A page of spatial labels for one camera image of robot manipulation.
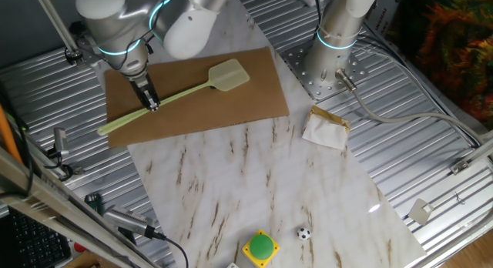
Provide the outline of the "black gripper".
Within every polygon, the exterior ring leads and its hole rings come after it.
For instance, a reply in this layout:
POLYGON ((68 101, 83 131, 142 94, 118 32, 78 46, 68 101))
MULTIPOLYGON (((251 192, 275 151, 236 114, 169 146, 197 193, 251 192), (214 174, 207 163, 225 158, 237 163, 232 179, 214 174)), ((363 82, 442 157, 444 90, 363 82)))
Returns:
POLYGON ((142 106, 155 112, 159 108, 159 98, 154 92, 154 86, 149 75, 132 78, 130 83, 142 106))

